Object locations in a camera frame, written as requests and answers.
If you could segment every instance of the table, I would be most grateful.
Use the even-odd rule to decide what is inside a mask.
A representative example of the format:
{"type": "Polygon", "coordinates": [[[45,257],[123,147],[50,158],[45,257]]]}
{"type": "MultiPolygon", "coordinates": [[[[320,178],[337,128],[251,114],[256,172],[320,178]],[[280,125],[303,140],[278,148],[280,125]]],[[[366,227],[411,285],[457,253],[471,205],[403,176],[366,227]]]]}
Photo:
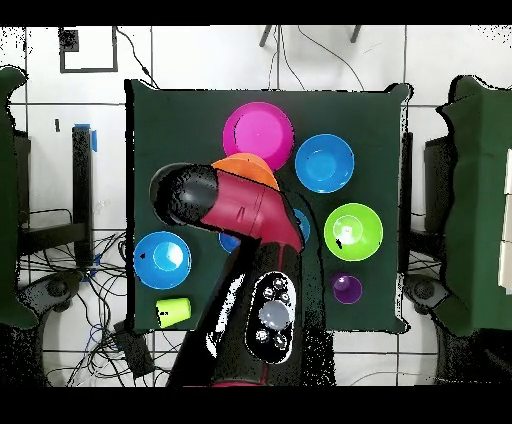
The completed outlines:
{"type": "Polygon", "coordinates": [[[134,134],[134,243],[154,231],[171,231],[187,242],[192,255],[189,276],[174,289],[153,290],[135,278],[136,330],[158,328],[156,301],[171,297],[188,297],[192,305],[192,317],[171,328],[193,330],[228,257],[216,233],[166,227],[156,218],[148,195],[152,176],[169,163],[208,164],[225,157],[222,129],[226,119],[244,103],[264,101],[281,108],[295,131],[293,154],[276,178],[292,207],[300,209],[311,223],[310,239],[302,254],[305,315],[319,325],[325,310],[329,330],[405,331],[405,323],[395,316],[395,297],[400,117],[401,105],[409,95],[406,84],[375,93],[206,91],[154,90],[132,80],[127,81],[126,90],[127,132],[131,134],[133,123],[134,134]],[[320,133],[340,136],[355,155],[352,179],[329,195],[310,192],[295,175],[298,147],[320,133]],[[368,205],[383,223],[381,247],[361,262],[341,261],[323,241],[327,216],[349,202],[368,205]],[[340,305],[332,295],[328,278],[340,270],[356,275],[363,284],[363,297],[354,305],[340,305]]]}

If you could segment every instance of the purple cup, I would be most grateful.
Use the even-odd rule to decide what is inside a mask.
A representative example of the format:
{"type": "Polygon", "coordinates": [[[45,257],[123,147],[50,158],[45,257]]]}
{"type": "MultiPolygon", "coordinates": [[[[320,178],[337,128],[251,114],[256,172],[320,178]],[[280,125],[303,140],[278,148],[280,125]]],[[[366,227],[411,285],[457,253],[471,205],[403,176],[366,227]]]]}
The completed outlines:
{"type": "Polygon", "coordinates": [[[351,305],[361,299],[363,286],[356,277],[340,272],[331,278],[331,283],[334,297],[338,302],[351,305]]]}

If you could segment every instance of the blue tape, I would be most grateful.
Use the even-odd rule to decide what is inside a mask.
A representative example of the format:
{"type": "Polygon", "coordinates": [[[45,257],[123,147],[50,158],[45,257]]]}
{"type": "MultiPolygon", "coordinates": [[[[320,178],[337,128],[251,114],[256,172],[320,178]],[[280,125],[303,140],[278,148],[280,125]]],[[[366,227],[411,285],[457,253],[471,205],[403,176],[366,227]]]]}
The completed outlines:
{"type": "MultiPolygon", "coordinates": [[[[90,130],[91,124],[75,124],[75,127],[87,128],[88,130],[90,130]]],[[[91,149],[93,152],[98,151],[98,138],[97,138],[96,130],[92,131],[92,133],[91,133],[91,149]]]]}
{"type": "Polygon", "coordinates": [[[96,137],[96,130],[94,130],[91,134],[91,148],[93,152],[98,151],[98,142],[96,137]]]}

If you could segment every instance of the magenta bowl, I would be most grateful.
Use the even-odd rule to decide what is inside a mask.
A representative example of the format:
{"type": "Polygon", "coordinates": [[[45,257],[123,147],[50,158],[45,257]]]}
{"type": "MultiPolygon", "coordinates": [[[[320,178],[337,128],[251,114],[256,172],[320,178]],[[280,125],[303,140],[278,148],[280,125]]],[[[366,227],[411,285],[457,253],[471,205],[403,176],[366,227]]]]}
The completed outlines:
{"type": "Polygon", "coordinates": [[[290,157],[293,127],[286,114],[270,103],[246,103],[226,121],[222,145],[227,156],[252,153],[276,171],[290,157]]]}

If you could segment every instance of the orange bowl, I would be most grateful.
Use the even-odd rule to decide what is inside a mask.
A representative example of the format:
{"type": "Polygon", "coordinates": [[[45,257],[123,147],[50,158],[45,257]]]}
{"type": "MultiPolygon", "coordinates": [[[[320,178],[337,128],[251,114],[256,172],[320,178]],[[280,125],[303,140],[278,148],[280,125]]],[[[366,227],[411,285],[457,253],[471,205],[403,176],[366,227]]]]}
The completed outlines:
{"type": "Polygon", "coordinates": [[[279,191],[279,186],[270,167],[263,159],[252,153],[235,153],[212,163],[212,166],[279,191]]]}

